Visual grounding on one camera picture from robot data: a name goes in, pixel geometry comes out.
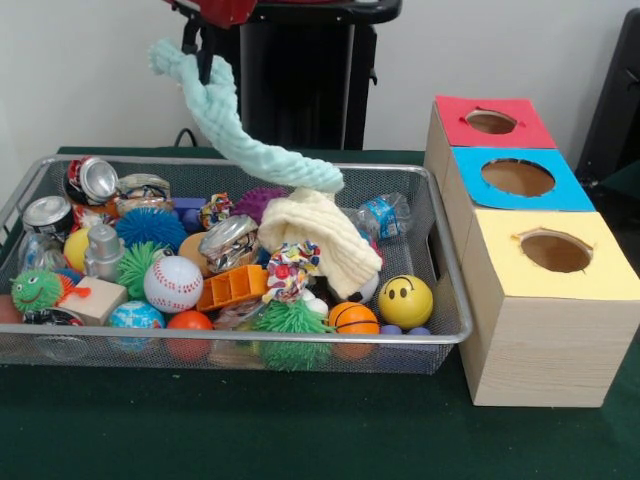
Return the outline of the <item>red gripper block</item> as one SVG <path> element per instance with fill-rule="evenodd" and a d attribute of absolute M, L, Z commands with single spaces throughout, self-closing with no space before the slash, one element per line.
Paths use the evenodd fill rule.
<path fill-rule="evenodd" d="M 216 33 L 212 26 L 229 29 L 244 24 L 253 13 L 257 0 L 167 0 L 173 10 L 188 18 L 182 35 L 181 51 L 196 55 L 199 81 L 210 82 L 211 67 L 215 53 Z M 200 19 L 207 24 L 200 25 Z M 197 35 L 201 46 L 198 50 Z"/>

